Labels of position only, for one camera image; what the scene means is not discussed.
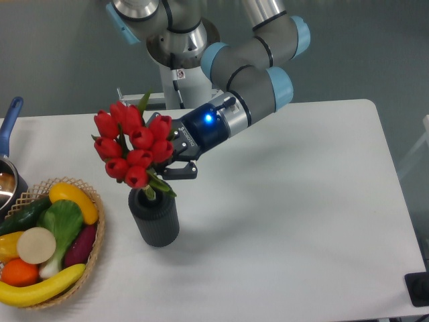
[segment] wicker basket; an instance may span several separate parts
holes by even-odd
[[[59,295],[47,301],[44,301],[42,303],[32,305],[30,307],[25,307],[24,309],[33,309],[33,310],[45,309],[46,307],[57,305],[65,301],[69,297],[71,297],[83,285],[83,283],[86,281],[89,274],[93,270],[95,262],[97,260],[97,256],[100,252],[102,241],[103,241],[103,236],[105,233],[105,214],[103,209],[103,203],[101,202],[101,198],[97,194],[96,190],[94,190],[92,186],[83,182],[82,180],[64,177],[64,178],[49,179],[47,181],[42,181],[40,184],[35,184],[32,188],[29,188],[26,193],[22,193],[21,197],[18,200],[16,200],[16,203],[14,204],[14,206],[12,206],[11,210],[9,210],[9,212],[7,213],[6,218],[8,216],[13,216],[13,214],[16,213],[18,210],[20,210],[23,206],[31,203],[32,201],[36,200],[40,196],[47,195],[49,193],[50,188],[58,182],[67,182],[82,189],[97,207],[97,210],[99,212],[99,220],[97,222],[97,234],[95,236],[93,250],[90,253],[88,262],[86,263],[86,268],[83,275],[77,280],[76,283],[74,283],[70,288],[68,288],[67,290],[65,290],[63,293]],[[3,263],[0,262],[0,273],[3,267],[4,267]]]

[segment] yellow banana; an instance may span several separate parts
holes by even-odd
[[[76,264],[63,269],[43,282],[15,287],[0,282],[0,302],[13,307],[28,307],[44,302],[75,283],[85,271],[85,264]]]

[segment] purple eggplant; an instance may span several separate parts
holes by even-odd
[[[97,228],[95,225],[85,226],[74,240],[64,257],[64,267],[85,264],[93,250]]]

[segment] orange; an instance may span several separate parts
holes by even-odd
[[[1,271],[1,281],[11,286],[29,286],[38,281],[39,269],[37,265],[28,264],[21,258],[11,260]]]

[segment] white radish slice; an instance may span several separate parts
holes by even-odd
[[[50,259],[56,248],[54,235],[42,227],[26,230],[16,245],[19,257],[28,264],[41,264]]]

